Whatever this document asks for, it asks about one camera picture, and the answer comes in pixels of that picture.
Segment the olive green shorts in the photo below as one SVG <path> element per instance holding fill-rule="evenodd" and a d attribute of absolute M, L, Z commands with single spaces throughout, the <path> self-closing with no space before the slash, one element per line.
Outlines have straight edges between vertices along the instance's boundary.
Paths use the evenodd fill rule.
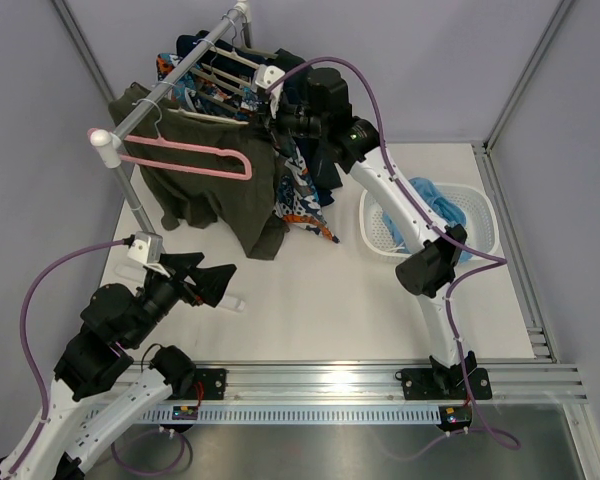
<path fill-rule="evenodd" d="M 165 230 L 174 230 L 183 222 L 204 229 L 223 220 L 248 258 L 270 261 L 276 257 L 288 231 L 274 213 L 284 161 L 263 133 L 249 125 L 188 117 L 178 111 L 177 103 L 167 99 L 152 106 L 132 133 L 244 154 L 252 165 L 252 177 L 246 181 L 147 166 L 141 166 L 140 172 L 163 210 L 161 224 Z"/>

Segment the patterned colourful shorts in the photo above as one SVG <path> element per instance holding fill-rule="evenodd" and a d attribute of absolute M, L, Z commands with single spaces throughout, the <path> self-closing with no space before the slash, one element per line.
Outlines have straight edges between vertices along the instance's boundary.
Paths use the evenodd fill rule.
<path fill-rule="evenodd" d="M 246 121 L 255 113 L 256 99 L 250 90 L 244 94 L 245 97 L 230 95 L 189 72 L 176 83 L 169 97 L 187 111 Z M 274 214 L 289 224 L 338 243 L 339 238 L 331 232 L 324 218 L 325 206 L 319 203 L 317 189 L 294 139 L 286 141 L 279 160 L 282 173 Z"/>

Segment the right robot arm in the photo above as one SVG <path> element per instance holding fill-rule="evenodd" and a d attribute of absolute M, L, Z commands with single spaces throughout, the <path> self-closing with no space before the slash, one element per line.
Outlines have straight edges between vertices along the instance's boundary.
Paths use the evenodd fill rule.
<path fill-rule="evenodd" d="M 392 160 L 381 121 L 353 113 L 346 81 L 333 68 L 306 62 L 290 71 L 261 65 L 254 86 L 268 106 L 265 128 L 276 140 L 320 140 L 330 160 L 360 184 L 389 215 L 402 235 L 408 257 L 395 268 L 400 285 L 421 308 L 430 340 L 429 366 L 398 372 L 407 400 L 487 400 L 492 396 L 485 369 L 464 342 L 453 318 L 451 295 L 468 234 L 450 225 L 410 184 Z"/>

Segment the light blue shorts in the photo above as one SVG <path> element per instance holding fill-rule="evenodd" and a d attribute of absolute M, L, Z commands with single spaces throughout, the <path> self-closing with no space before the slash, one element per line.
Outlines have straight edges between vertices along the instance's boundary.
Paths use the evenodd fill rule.
<path fill-rule="evenodd" d="M 423 177 L 413 177 L 409 183 L 422 197 L 426 204 L 441 218 L 447 225 L 454 227 L 456 225 L 467 226 L 467 217 L 464 211 L 455 203 L 444 196 L 435 184 Z M 397 228 L 396 224 L 391 219 L 390 215 L 383 211 L 382 222 L 387 228 L 389 235 L 394 243 L 394 246 L 388 249 L 390 253 L 409 254 L 405 240 Z"/>

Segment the pink hanger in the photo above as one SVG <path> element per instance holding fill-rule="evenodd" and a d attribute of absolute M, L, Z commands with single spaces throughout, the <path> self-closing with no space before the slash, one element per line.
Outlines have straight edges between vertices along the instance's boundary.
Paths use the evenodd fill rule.
<path fill-rule="evenodd" d="M 242 152 L 233 149 L 176 142 L 166 140 L 161 136 L 150 138 L 129 135 L 126 137 L 126 140 L 132 145 L 155 149 L 157 156 L 149 158 L 121 153 L 123 141 L 108 130 L 92 128 L 88 130 L 87 137 L 104 165 L 109 169 L 128 162 L 154 169 L 236 181 L 249 181 L 253 177 L 253 166 L 250 159 Z M 216 162 L 213 166 L 202 166 L 191 161 L 169 161 L 167 153 L 176 153 L 182 157 L 201 157 L 203 160 L 213 158 Z"/>

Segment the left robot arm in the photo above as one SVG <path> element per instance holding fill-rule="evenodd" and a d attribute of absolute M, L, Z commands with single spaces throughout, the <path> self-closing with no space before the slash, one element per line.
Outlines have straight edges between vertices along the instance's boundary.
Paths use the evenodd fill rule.
<path fill-rule="evenodd" d="M 198 369 L 178 347 L 162 346 L 131 385 L 95 416 L 101 401 L 133 365 L 130 351 L 179 302 L 216 307 L 236 266 L 203 268 L 201 253 L 163 254 L 144 284 L 100 287 L 81 312 L 83 325 L 67 344 L 42 408 L 11 454 L 0 459 L 0 479 L 82 479 L 95 461 L 144 413 L 165 400 L 224 397 L 226 372 Z"/>

